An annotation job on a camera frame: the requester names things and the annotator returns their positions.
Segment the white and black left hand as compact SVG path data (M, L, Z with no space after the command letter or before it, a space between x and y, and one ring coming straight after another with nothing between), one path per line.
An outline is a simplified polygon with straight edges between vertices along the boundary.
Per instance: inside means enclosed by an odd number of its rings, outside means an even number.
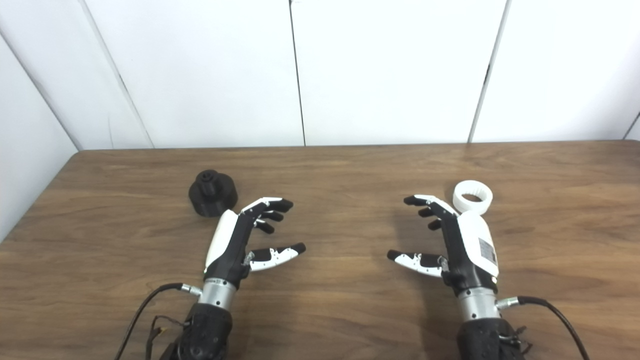
M218 221L206 254L203 281L221 280L223 284L239 289L242 280L251 272L278 267L304 253L307 250L304 243L247 249L253 230L272 234L275 229L268 221L283 221L284 214L293 207L294 203L285 198L262 197L238 213L226 210Z

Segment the white and black right hand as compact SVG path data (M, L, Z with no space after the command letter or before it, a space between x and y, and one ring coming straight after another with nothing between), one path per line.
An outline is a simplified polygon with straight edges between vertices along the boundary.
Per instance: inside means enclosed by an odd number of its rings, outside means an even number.
M498 293L498 258L489 227L480 215L470 210L459 213L430 194L412 194L403 198L403 203L422 207L418 211L422 218L435 218L428 228L441 231L446 255L390 249L389 260L420 274L441 278L455 296L472 289Z

